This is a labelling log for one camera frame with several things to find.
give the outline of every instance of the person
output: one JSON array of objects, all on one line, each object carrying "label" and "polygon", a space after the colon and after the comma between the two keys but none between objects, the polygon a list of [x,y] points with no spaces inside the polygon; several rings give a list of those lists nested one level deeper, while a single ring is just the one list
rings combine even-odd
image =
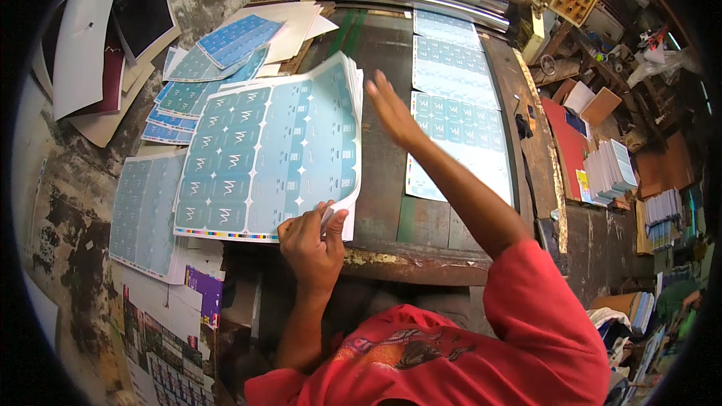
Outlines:
[{"label": "person", "polygon": [[321,318],[344,263],[337,211],[329,206],[278,228],[297,295],[275,370],[249,379],[255,404],[602,404],[607,352],[584,308],[520,216],[429,140],[381,71],[366,92],[391,139],[422,165],[492,258],[484,292],[499,339],[459,328],[409,304],[364,321],[323,361]]}]

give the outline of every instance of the plastic bag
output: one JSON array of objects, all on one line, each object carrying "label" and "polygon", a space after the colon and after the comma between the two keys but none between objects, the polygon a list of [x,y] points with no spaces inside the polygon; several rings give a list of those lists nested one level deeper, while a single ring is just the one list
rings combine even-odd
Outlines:
[{"label": "plastic bag", "polygon": [[678,68],[685,68],[695,74],[702,73],[702,67],[699,66],[690,47],[685,47],[682,50],[665,50],[664,63],[651,61],[640,63],[637,69],[635,69],[627,79],[627,85],[629,85],[630,88],[634,88],[637,83],[646,77],[655,76],[656,74]]}]

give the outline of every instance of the metal roller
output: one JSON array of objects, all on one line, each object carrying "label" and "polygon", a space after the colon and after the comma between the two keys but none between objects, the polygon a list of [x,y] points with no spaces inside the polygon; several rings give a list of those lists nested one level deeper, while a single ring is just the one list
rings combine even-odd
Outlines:
[{"label": "metal roller", "polygon": [[456,2],[455,0],[338,0],[339,2],[367,2],[384,3],[387,5],[400,5],[420,10],[434,11],[436,13],[471,19],[473,22],[488,27],[497,32],[505,33],[509,28],[509,21],[501,15],[491,13],[481,8]]}]

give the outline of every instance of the red t-shirt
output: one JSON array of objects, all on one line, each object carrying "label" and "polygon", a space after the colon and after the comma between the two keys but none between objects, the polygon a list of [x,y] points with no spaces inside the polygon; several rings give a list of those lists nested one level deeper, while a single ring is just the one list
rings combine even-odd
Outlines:
[{"label": "red t-shirt", "polygon": [[602,404],[607,352],[584,308],[536,241],[489,270],[487,319],[499,339],[408,304],[374,315],[307,376],[282,368],[250,379],[256,404]]}]

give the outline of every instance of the blue card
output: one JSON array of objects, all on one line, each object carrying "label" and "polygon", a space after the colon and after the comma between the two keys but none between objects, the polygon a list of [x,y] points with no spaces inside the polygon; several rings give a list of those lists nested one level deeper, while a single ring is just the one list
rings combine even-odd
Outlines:
[{"label": "blue card", "polygon": [[163,88],[160,90],[157,96],[155,96],[155,99],[153,99],[153,102],[156,104],[160,104],[165,98],[165,95],[168,94],[168,91],[173,87],[173,82],[168,82]]},{"label": "blue card", "polygon": [[430,11],[414,10],[414,33],[481,50],[474,23]]},{"label": "blue card", "polygon": [[268,45],[258,48],[248,62],[232,76],[214,82],[177,82],[158,104],[158,113],[180,118],[198,119],[208,96],[216,94],[221,85],[245,82],[256,77],[268,54]]},{"label": "blue card", "polygon": [[173,258],[185,251],[173,235],[173,201],[186,149],[126,159],[113,204],[110,256],[167,283]]},{"label": "blue card", "polygon": [[205,35],[196,45],[214,65],[225,69],[266,44],[282,26],[252,14]]},{"label": "blue card", "polygon": [[[499,111],[412,91],[411,114],[433,142],[513,207],[509,157]],[[411,154],[407,157],[406,194],[446,201]]]},{"label": "blue card", "polygon": [[147,123],[141,140],[164,142],[169,145],[187,145],[191,142],[191,137],[193,137],[192,132],[181,132]]},{"label": "blue card", "polygon": [[281,222],[355,190],[357,73],[334,57],[209,98],[178,189],[176,235],[277,241]]},{"label": "blue card", "polygon": [[480,50],[414,35],[411,81],[425,93],[501,110]]},{"label": "blue card", "polygon": [[179,117],[171,117],[167,114],[158,113],[158,106],[154,106],[153,110],[150,111],[146,122],[156,124],[166,129],[179,130],[181,132],[193,132],[196,129],[198,120],[187,120]]}]

